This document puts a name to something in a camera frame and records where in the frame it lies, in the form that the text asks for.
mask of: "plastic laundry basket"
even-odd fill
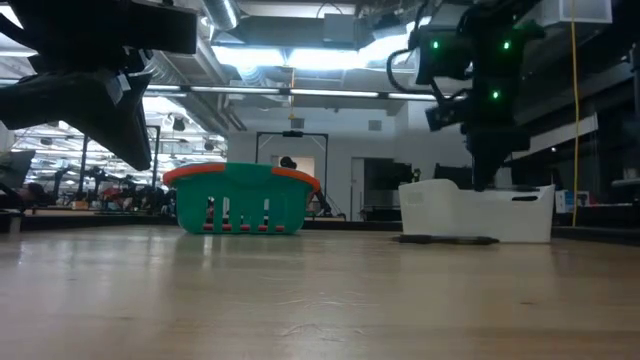
[[[188,165],[163,180],[176,188],[180,226],[194,234],[293,234],[304,223],[309,195],[320,189],[318,180],[303,172],[261,164]],[[210,198],[213,224],[206,224]]]

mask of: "white plastic bin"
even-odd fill
[[[503,243],[551,241],[553,186],[535,192],[476,192],[436,179],[402,185],[399,191],[405,235],[483,236]]]

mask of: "green basket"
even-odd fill
[[[178,223],[193,234],[293,234],[304,223],[309,196],[320,188],[300,171],[242,163],[183,166],[163,180],[176,188]],[[213,223],[207,224],[211,198]]]

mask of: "table surface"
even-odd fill
[[[633,359],[640,248],[392,233],[0,238],[0,359]]]

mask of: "wooden table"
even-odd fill
[[[634,359],[640,249],[390,233],[0,240],[0,359]]]

